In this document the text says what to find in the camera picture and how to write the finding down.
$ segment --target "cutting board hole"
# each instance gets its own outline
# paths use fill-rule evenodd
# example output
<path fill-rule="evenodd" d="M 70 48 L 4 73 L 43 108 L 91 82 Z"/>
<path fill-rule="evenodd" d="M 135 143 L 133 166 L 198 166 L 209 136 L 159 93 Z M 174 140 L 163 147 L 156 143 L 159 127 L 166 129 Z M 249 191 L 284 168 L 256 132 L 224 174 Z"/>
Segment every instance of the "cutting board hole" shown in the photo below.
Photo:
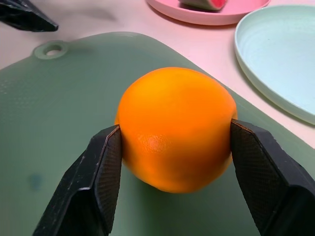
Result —
<path fill-rule="evenodd" d="M 39 59 L 56 59 L 63 56 L 68 46 L 63 41 L 52 41 L 35 48 L 33 55 Z"/>

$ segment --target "pink table surface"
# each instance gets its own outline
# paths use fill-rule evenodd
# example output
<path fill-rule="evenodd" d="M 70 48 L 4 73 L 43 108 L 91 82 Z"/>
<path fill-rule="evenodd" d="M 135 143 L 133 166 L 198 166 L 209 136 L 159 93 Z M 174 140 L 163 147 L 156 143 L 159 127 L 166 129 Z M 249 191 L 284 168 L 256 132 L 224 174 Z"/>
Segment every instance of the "pink table surface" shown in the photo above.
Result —
<path fill-rule="evenodd" d="M 0 24 L 0 69 L 28 57 L 50 40 L 71 41 L 112 31 L 151 36 L 173 48 L 230 87 L 315 148 L 315 128 L 282 113 L 247 81 L 234 56 L 235 25 L 203 27 L 172 20 L 152 11 L 145 0 L 32 0 L 58 22 L 58 32 L 31 33 Z M 272 0 L 277 4 L 313 4 L 315 0 Z"/>

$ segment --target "light blue plate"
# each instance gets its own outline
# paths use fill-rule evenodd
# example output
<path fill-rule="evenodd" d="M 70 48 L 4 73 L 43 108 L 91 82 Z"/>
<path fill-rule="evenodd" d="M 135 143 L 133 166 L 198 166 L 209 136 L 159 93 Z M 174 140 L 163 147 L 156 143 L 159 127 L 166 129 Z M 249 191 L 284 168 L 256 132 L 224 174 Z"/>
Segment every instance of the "light blue plate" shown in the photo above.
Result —
<path fill-rule="evenodd" d="M 235 50 L 259 91 L 315 125 L 315 6 L 278 5 L 248 14 L 236 28 Z"/>

